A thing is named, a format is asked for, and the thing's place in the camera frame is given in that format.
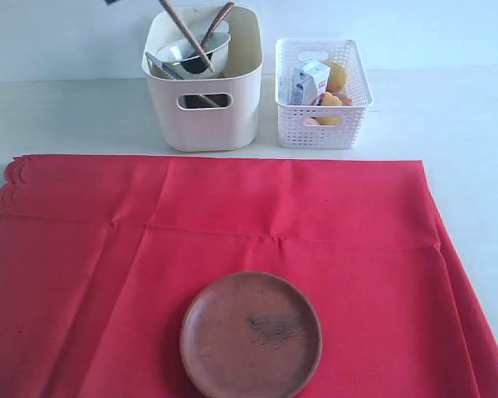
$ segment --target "milk carton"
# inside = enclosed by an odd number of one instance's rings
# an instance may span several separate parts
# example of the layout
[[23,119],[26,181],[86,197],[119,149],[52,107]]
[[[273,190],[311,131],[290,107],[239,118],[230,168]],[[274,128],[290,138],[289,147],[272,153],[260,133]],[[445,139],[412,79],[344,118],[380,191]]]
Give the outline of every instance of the milk carton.
[[326,91],[330,68],[319,61],[307,61],[295,66],[291,105],[317,105],[317,99]]

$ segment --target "white mesh basket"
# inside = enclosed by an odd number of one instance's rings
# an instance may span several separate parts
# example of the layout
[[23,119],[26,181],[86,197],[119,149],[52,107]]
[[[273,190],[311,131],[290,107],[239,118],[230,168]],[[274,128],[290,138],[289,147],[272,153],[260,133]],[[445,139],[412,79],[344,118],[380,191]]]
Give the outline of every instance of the white mesh basket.
[[[316,59],[343,65],[349,74],[344,88],[353,106],[288,105],[295,64]],[[279,141],[286,148],[348,149],[356,144],[367,108],[373,103],[358,47],[351,40],[280,39],[276,43],[275,100]],[[306,118],[339,118],[335,125],[308,125]]]

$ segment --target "spoon handle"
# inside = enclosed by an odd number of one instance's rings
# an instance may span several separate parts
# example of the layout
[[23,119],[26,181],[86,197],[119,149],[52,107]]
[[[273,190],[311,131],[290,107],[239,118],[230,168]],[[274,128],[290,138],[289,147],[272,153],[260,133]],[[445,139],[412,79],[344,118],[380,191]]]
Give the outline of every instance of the spoon handle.
[[[219,13],[216,15],[212,23],[210,24],[210,27],[207,30],[207,33],[205,33],[205,36],[201,40],[201,47],[205,48],[205,45],[208,43],[210,38],[212,37],[212,34],[216,30],[217,26],[220,24],[221,21],[225,19],[227,14],[232,10],[234,7],[234,2],[228,2],[225,4],[222,9],[219,11]],[[191,56],[196,56],[198,54],[197,51],[195,51]]]
[[190,44],[192,44],[192,47],[196,50],[197,54],[201,57],[205,65],[210,69],[210,71],[214,72],[214,67],[212,66],[210,60],[207,57],[207,54],[205,53],[204,49],[199,45],[198,41],[196,40],[195,36],[190,32],[188,29],[186,23],[181,19],[181,17],[177,14],[175,9],[172,7],[172,4],[169,2],[169,0],[159,0],[160,3],[163,5],[164,9],[166,12],[169,14],[169,16],[173,19],[173,22],[175,22],[175,25],[180,29],[180,31],[184,34],[184,36],[190,41]]

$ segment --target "red tablecloth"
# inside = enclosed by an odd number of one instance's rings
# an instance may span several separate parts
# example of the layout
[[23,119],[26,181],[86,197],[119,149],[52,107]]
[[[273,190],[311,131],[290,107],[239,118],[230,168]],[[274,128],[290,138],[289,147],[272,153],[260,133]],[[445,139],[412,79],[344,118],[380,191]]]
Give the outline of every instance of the red tablecloth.
[[301,397],[498,398],[498,348],[420,162],[42,155],[0,191],[0,397],[194,397],[178,354],[214,279],[314,304]]

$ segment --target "white wall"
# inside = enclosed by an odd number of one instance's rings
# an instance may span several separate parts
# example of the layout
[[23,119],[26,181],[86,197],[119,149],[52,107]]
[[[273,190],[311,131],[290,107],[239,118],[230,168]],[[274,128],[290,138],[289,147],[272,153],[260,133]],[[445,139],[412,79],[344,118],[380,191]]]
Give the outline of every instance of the white wall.
[[[498,64],[498,0],[237,3],[259,15],[267,73],[284,36],[353,38],[368,69]],[[161,11],[156,0],[0,0],[0,81],[141,76],[142,46]]]

